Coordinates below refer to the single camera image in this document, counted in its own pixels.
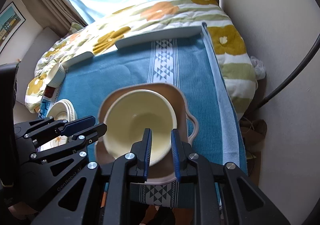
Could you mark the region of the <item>cream yellow bowl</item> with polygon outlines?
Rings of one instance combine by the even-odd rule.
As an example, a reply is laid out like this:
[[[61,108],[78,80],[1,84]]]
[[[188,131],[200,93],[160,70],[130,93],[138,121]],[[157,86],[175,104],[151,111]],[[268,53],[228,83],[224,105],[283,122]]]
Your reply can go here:
[[[152,131],[150,165],[160,162],[171,149],[171,131],[177,118],[169,101],[159,93],[138,89],[120,96],[104,117],[103,136],[107,152],[118,158],[142,140],[146,128]]]

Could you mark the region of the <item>white cream bowl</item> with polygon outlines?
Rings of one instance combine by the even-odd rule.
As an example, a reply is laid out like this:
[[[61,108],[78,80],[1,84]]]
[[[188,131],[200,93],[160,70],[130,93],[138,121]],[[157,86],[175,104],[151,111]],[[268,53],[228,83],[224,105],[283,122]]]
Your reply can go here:
[[[66,71],[61,63],[56,63],[53,68],[48,72],[47,85],[53,88],[58,88],[65,79]]]

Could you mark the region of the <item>white duck cartoon plate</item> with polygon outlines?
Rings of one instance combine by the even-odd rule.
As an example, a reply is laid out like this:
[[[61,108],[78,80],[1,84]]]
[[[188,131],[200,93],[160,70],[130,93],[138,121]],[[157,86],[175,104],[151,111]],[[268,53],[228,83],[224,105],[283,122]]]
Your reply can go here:
[[[71,103],[67,99],[57,101],[49,110],[48,117],[53,117],[54,120],[67,120],[72,122],[78,119],[76,111]],[[44,145],[39,147],[39,151],[45,151],[57,146],[61,146],[69,142],[70,138],[67,136],[58,136]]]

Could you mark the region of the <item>grey padded headboard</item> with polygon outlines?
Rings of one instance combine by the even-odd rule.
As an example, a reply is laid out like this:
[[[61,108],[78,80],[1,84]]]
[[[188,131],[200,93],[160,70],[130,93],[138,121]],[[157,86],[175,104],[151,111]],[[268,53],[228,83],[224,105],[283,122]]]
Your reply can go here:
[[[16,100],[24,104],[25,93],[29,82],[34,78],[34,71],[37,62],[42,55],[47,52],[60,37],[49,27],[40,32],[31,44],[29,50],[19,63],[17,72],[17,95]]]

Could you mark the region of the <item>framed houses picture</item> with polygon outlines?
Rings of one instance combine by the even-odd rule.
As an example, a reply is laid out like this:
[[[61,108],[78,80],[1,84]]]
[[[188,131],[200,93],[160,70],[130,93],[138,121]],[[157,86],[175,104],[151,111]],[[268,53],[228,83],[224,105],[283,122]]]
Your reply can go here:
[[[6,44],[24,22],[25,17],[21,14],[13,1],[1,11],[0,53],[2,53]]]

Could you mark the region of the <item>beige curtain left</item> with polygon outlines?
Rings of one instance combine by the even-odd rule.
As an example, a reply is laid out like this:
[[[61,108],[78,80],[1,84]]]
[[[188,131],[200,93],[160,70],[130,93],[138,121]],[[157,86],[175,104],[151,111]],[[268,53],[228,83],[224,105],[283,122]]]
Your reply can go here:
[[[87,26],[69,0],[21,0],[29,13],[42,28],[49,27],[63,37],[72,23]]]

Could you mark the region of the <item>floral striped quilt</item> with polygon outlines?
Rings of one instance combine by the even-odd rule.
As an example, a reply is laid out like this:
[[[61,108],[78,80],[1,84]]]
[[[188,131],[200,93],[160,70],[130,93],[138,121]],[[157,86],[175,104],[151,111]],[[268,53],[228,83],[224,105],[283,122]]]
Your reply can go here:
[[[124,37],[202,23],[207,25],[237,117],[242,118],[258,83],[243,38],[216,0],[153,0],[116,11],[86,27],[72,23],[69,33],[36,60],[22,103],[31,113],[39,112],[46,88],[44,79],[56,63],[87,51],[96,56],[110,52],[115,49],[115,42]]]

